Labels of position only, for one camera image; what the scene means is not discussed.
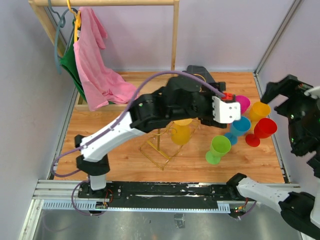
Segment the orange wine glass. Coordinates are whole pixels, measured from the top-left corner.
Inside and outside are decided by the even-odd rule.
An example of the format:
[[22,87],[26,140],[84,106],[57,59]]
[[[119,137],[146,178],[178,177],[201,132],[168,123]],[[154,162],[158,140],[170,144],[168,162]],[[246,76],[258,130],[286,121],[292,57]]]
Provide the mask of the orange wine glass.
[[255,102],[249,111],[249,120],[251,122],[250,130],[253,131],[258,121],[268,116],[270,112],[271,108],[268,104],[260,101]]
[[171,127],[171,140],[177,145],[185,145],[191,136],[190,123],[191,118],[176,120]]

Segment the pink wine glass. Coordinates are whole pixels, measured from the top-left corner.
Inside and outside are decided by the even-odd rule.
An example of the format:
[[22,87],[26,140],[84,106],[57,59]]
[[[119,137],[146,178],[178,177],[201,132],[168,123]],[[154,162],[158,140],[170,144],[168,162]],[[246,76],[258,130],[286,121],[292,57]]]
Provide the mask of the pink wine glass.
[[251,101],[248,97],[244,95],[237,95],[235,99],[238,103],[240,103],[240,112],[243,115],[247,111],[247,109],[250,107]]

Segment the red wine glass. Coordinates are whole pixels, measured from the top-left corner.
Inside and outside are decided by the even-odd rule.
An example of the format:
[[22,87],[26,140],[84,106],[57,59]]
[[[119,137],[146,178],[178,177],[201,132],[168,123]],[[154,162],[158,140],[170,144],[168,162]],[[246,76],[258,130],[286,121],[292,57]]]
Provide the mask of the red wine glass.
[[245,142],[251,147],[258,147],[261,139],[269,138],[278,129],[277,124],[270,118],[262,118],[255,125],[253,133],[245,137]]

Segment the blue wine glass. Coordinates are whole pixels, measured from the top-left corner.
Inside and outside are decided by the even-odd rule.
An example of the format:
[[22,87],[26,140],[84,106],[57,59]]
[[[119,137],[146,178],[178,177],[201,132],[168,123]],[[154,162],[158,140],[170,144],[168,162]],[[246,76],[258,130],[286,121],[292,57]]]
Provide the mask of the blue wine glass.
[[237,144],[238,137],[246,134],[251,128],[251,121],[242,116],[240,120],[235,120],[230,124],[229,132],[225,133],[224,136],[230,141],[230,144],[233,146]]

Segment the green wine glass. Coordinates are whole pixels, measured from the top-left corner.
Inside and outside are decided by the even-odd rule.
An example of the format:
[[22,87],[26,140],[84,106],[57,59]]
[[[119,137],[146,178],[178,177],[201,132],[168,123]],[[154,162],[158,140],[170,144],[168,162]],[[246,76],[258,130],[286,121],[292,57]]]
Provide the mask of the green wine glass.
[[210,144],[209,151],[205,154],[205,159],[209,164],[216,165],[221,161],[231,149],[230,140],[224,135],[215,136]]

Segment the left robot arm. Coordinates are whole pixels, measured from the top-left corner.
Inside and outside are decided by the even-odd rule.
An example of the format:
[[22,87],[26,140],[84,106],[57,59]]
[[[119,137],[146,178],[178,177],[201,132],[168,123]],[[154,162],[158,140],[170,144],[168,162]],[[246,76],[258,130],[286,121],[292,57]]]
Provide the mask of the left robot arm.
[[78,134],[74,138],[75,147],[80,148],[76,166],[88,174],[90,193],[96,198],[107,193],[108,153],[133,138],[163,129],[177,120],[198,118],[202,124],[218,128],[239,120],[240,105],[234,96],[226,100],[213,90],[201,91],[202,84],[203,80],[186,73],[171,77],[166,86],[142,94],[96,133]]

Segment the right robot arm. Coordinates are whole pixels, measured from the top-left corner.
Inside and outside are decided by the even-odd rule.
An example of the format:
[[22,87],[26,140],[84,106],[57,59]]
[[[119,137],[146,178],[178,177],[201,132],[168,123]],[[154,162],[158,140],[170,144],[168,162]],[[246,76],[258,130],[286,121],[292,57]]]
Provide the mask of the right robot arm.
[[[306,162],[314,177],[320,179],[320,87],[287,75],[278,82],[268,82],[261,102],[268,104],[277,96],[287,99],[274,108],[288,120],[289,154],[298,158],[310,155]],[[320,238],[320,194],[283,191],[258,183],[237,173],[226,183],[232,200],[248,198],[278,212],[295,230],[318,240]]]

